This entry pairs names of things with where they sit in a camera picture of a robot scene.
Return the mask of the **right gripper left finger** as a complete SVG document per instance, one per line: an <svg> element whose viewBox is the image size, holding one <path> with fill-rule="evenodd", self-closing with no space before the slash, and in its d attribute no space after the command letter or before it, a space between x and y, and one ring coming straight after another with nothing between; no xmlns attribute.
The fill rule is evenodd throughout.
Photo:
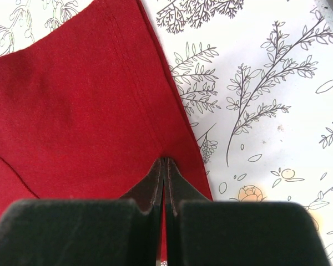
<svg viewBox="0 0 333 266"><path fill-rule="evenodd" d="M23 199L0 218L0 265L160 265L164 160L119 199Z"/></svg>

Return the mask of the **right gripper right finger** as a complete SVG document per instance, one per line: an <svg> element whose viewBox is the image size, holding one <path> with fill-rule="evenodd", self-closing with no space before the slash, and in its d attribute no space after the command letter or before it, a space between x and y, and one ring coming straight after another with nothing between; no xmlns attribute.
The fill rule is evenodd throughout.
<svg viewBox="0 0 333 266"><path fill-rule="evenodd" d="M311 216L296 203L213 202L165 160L169 265L329 265Z"/></svg>

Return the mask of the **red t-shirt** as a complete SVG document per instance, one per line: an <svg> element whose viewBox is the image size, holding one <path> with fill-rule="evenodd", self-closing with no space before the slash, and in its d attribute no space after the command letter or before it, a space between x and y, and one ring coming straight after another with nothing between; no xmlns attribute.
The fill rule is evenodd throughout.
<svg viewBox="0 0 333 266"><path fill-rule="evenodd" d="M0 57L0 218L20 200L117 200L159 158L211 198L141 1L93 1Z"/></svg>

